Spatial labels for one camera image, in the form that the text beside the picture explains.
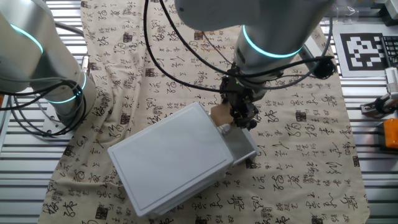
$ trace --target orange object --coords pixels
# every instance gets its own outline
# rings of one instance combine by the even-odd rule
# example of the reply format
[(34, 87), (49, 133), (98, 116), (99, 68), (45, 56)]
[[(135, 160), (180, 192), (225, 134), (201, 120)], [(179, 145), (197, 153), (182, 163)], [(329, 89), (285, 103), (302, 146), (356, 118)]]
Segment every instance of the orange object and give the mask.
[(398, 119), (388, 119), (384, 122), (384, 137), (386, 147), (398, 149)]

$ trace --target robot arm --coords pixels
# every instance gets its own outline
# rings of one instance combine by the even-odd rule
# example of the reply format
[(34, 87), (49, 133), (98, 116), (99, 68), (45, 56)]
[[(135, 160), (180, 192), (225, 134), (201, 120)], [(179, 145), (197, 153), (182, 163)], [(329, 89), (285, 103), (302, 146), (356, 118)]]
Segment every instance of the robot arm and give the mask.
[[(14, 80), (1, 80), (2, 91), (15, 93), (29, 85), (35, 91), (43, 90), (60, 80), (73, 80), (83, 89), (88, 109), (92, 107), (95, 84), (62, 43), (51, 11), (42, 0), (0, 0), (0, 30), (0, 78)], [(40, 78), (54, 79), (34, 81)], [(76, 110), (74, 92), (60, 86), (45, 98), (59, 119), (69, 123)]]
[[(180, 18), (193, 29), (214, 30), (243, 24), (234, 51), (234, 69), (240, 75), (260, 73), (287, 65), (297, 53), (306, 59), (320, 56), (310, 51), (310, 37), (334, 0), (175, 0)], [(315, 64), (307, 64), (311, 70)], [(230, 115), (237, 126), (248, 128), (258, 110), (253, 102), (266, 90), (244, 82), (263, 83), (282, 71), (261, 77), (224, 78), (221, 89), (240, 94), (222, 95), (231, 105)]]

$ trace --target tablecloth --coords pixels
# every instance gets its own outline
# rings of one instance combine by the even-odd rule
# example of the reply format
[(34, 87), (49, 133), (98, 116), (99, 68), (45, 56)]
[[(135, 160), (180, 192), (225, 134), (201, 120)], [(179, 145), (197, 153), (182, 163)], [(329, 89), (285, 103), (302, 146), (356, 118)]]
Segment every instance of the tablecloth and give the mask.
[[(229, 69), (201, 32), (181, 22), (174, 2), (166, 5), (190, 46), (213, 65)], [(219, 94), (182, 86), (155, 68), (144, 43), (143, 8), (144, 1), (136, 0), (81, 2), (96, 102), (53, 173), (40, 224), (319, 224), (367, 220), (361, 168), (337, 74), (267, 92), (256, 102), (258, 125), (251, 130), (261, 151), (255, 161), (232, 168), (225, 179), (155, 220), (137, 217), (108, 156), (108, 147), (190, 103), (199, 102), (208, 111), (220, 103)], [(222, 75), (182, 45), (158, 0), (151, 0), (149, 8), (150, 44), (161, 66), (176, 78), (217, 89)], [(237, 26), (206, 34), (232, 60), (239, 31)], [(319, 27), (312, 36), (322, 49), (326, 39)], [(302, 65), (286, 70), (285, 75), (306, 71)], [(268, 85), (283, 85), (294, 78)]]

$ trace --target white plastic box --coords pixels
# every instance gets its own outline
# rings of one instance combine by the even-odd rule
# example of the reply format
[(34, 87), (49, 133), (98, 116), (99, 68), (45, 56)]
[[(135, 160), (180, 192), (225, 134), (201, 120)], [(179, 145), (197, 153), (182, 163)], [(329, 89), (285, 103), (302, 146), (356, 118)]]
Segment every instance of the white plastic box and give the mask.
[(225, 138), (193, 103), (108, 149), (138, 216), (168, 212), (259, 150), (249, 132)]

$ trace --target beige cloth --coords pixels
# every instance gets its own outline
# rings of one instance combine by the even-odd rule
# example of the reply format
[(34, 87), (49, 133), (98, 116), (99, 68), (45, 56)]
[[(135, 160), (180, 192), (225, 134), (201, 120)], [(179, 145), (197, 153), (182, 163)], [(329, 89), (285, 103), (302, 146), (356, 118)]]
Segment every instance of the beige cloth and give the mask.
[[(142, 32), (144, 1), (81, 4), (97, 100), (53, 174), (40, 224), (367, 220), (366, 193), (337, 74), (268, 92), (256, 102), (261, 112), (251, 134), (261, 155), (252, 164), (232, 168), (227, 178), (156, 220), (136, 217), (107, 148), (194, 101), (210, 110), (220, 96), (176, 84), (154, 67)], [(207, 61), (228, 69), (199, 32), (180, 22), (172, 2), (166, 4), (190, 45)], [(232, 27), (207, 35), (232, 59), (239, 30)], [(167, 71), (186, 82), (218, 88), (220, 75), (185, 50), (156, 0), (150, 3), (149, 35), (155, 56)], [(325, 38), (320, 28), (313, 37), (322, 49)], [(285, 74), (306, 71), (298, 66)], [(286, 78), (271, 85), (288, 82)]]

